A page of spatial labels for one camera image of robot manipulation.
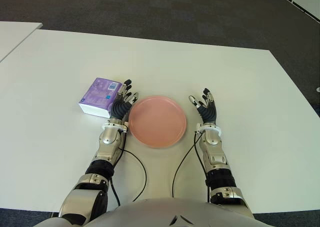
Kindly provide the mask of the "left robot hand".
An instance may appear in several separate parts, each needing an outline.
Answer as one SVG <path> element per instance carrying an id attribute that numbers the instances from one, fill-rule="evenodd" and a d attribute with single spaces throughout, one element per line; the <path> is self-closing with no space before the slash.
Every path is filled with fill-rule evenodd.
<path id="1" fill-rule="evenodd" d="M 115 95 L 115 99 L 111 106 L 110 118 L 123 120 L 131 107 L 139 99 L 139 93 L 131 93 L 132 81 L 127 79 Z"/>

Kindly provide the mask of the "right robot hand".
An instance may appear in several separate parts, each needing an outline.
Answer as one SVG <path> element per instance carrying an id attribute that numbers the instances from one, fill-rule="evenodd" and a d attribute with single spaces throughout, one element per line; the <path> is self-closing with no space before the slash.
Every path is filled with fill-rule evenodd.
<path id="1" fill-rule="evenodd" d="M 205 103 L 197 100 L 194 96 L 190 95 L 188 97 L 189 101 L 197 109 L 198 113 L 201 116 L 203 123 L 212 123 L 216 124 L 217 120 L 217 109 L 215 105 L 214 97 L 211 91 L 207 88 L 203 90 L 202 98 Z"/>

